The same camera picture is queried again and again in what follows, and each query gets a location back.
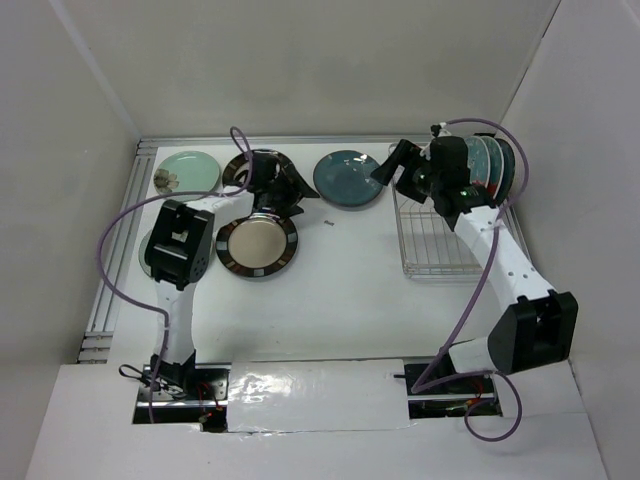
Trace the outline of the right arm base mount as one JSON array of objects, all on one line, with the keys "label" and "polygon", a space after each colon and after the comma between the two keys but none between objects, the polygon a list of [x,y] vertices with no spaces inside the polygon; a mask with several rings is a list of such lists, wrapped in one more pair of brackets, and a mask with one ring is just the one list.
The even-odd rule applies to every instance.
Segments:
[{"label": "right arm base mount", "polygon": [[404,372],[396,378],[404,380],[411,420],[461,418],[470,407],[480,403],[472,416],[500,416],[501,408],[495,386],[489,376],[474,376],[412,393],[411,387],[428,367],[427,363],[406,363]]}]

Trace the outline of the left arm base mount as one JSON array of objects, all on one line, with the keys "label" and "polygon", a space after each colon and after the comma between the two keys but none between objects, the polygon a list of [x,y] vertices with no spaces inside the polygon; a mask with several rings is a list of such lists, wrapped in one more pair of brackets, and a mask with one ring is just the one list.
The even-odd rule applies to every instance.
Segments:
[{"label": "left arm base mount", "polygon": [[134,425],[151,424],[151,406],[154,424],[197,424],[204,432],[227,431],[229,365],[197,365],[186,387],[158,379],[154,391],[150,390],[149,365],[138,369],[123,364],[119,374],[138,385],[132,417]]}]

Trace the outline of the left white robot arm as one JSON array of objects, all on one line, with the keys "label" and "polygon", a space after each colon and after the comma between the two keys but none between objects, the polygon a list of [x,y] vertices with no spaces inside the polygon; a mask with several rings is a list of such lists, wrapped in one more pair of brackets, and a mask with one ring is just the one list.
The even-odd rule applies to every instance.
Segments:
[{"label": "left white robot arm", "polygon": [[277,273],[298,247],[291,219],[302,213],[300,202],[319,196],[286,155],[268,149],[237,155],[214,183],[222,189],[167,199],[144,251],[161,310],[150,368],[176,399],[197,387],[194,294],[211,257],[246,278]]}]

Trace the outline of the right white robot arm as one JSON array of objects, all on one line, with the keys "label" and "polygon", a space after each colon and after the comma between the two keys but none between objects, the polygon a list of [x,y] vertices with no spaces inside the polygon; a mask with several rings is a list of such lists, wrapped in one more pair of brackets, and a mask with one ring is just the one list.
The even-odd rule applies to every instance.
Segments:
[{"label": "right white robot arm", "polygon": [[487,336],[446,341],[440,353],[449,359],[438,365],[436,379],[448,392],[460,391],[471,372],[510,375],[566,360],[578,314],[576,298],[557,292],[536,271],[504,225],[493,195],[472,182],[467,162],[460,137],[437,137],[426,149],[402,139],[371,174],[409,199],[432,201],[482,267],[502,310]]}]

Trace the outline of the black rim beige plate front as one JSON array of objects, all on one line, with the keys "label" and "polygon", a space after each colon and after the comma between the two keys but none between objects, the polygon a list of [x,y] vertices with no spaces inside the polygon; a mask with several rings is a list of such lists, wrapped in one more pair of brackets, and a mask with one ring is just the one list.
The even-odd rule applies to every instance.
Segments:
[{"label": "black rim beige plate front", "polygon": [[289,218],[255,213],[222,227],[215,251],[231,273],[257,279],[285,268],[296,254],[298,241],[298,230]]}]

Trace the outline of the dark teal plate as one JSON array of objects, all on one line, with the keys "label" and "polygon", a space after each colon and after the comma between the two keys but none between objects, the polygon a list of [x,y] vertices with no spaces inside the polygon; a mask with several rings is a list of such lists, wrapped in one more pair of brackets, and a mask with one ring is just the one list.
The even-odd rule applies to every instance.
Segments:
[{"label": "dark teal plate", "polygon": [[369,204],[383,186],[371,178],[379,163],[356,150],[338,150],[322,157],[314,167],[313,182],[320,196],[331,204],[357,208]]},{"label": "dark teal plate", "polygon": [[498,138],[497,142],[503,154],[503,176],[495,200],[498,205],[501,205],[507,199],[513,185],[516,173],[516,158],[511,145],[507,141]]}]

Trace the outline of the dark teal plate front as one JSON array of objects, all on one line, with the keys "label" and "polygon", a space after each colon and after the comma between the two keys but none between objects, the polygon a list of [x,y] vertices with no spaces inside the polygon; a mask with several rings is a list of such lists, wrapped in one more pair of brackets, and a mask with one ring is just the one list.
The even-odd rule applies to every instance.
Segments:
[{"label": "dark teal plate front", "polygon": [[507,141],[498,138],[497,142],[503,154],[503,176],[495,200],[498,205],[501,205],[507,199],[513,185],[516,173],[516,158],[511,145]]}]

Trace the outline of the red teal plate front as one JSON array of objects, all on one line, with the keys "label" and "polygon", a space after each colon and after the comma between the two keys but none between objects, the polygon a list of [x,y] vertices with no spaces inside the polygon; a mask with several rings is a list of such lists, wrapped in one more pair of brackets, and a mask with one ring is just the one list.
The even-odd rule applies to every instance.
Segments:
[{"label": "red teal plate front", "polygon": [[482,135],[481,139],[488,150],[490,160],[488,191],[496,199],[504,177],[504,155],[494,137]]}]

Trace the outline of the red teal plate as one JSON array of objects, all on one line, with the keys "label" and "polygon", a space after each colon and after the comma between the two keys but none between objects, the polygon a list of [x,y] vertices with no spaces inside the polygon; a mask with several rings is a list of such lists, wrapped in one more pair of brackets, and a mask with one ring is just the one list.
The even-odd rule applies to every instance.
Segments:
[{"label": "red teal plate", "polygon": [[491,169],[488,148],[479,136],[469,136],[464,141],[468,151],[470,182],[487,187]]},{"label": "red teal plate", "polygon": [[490,160],[488,191],[496,199],[504,177],[504,155],[494,137],[482,135],[481,139],[488,150]]}]

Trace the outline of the dark teal plate back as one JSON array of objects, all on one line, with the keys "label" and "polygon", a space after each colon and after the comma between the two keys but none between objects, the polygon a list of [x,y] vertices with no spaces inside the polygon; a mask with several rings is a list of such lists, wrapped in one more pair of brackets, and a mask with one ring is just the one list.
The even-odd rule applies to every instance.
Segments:
[{"label": "dark teal plate back", "polygon": [[383,186],[371,178],[379,163],[356,150],[338,150],[322,157],[314,167],[313,182],[320,196],[331,204],[357,208],[369,204]]}]

